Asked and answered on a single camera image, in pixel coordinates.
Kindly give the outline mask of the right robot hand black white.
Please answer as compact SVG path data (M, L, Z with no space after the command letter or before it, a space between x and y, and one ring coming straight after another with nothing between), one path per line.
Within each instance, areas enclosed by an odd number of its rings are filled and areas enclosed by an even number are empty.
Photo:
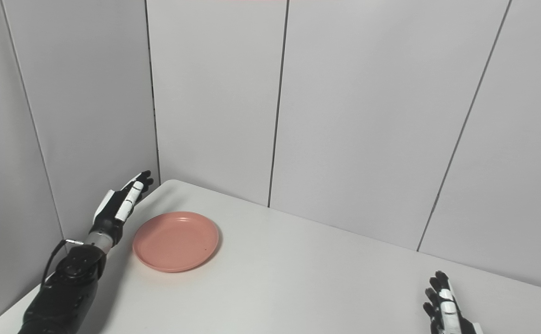
M482 334L480 324L463 317L445 272L436 271L429 283L431 287L425 290L429 302L423 304L423 309L431 321L432 334Z

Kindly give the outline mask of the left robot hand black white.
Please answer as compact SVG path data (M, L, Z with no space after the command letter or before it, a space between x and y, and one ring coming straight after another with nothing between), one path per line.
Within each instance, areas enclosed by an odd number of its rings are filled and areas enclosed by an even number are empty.
M151 173L150 170L143 171L129 180L122 189L109 190L94 214L89 234L107 237L111 240L111 247L116 246L122 239L125 222L154 183Z

